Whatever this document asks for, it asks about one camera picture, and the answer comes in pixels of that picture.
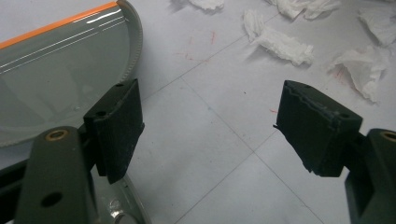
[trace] tissue paper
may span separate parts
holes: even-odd
[[[335,0],[267,0],[277,6],[277,10],[294,20],[304,9],[304,17],[308,20],[315,19],[322,12],[338,8],[341,2]]]
[[[340,1],[334,0],[315,0],[308,4],[304,13],[304,18],[313,20],[321,13],[337,9],[341,6]]]
[[[269,49],[279,58],[291,61],[294,65],[311,64],[314,58],[313,46],[301,44],[294,38],[265,25],[262,27],[260,36],[252,44],[255,43]]]
[[[345,51],[330,65],[333,69],[342,64],[352,77],[355,88],[364,98],[376,102],[376,89],[381,73],[387,69],[389,51],[368,46],[365,50]]]
[[[277,10],[292,20],[294,20],[309,4],[309,1],[300,0],[268,0]]]
[[[247,30],[249,41],[253,41],[262,33],[264,28],[263,15],[258,15],[256,11],[246,10],[244,13],[244,25]]]
[[[361,20],[382,46],[388,46],[396,39],[395,7],[361,8],[359,12]]]
[[[190,0],[190,2],[196,7],[200,7],[204,10],[214,10],[216,7],[224,7],[224,0]]]

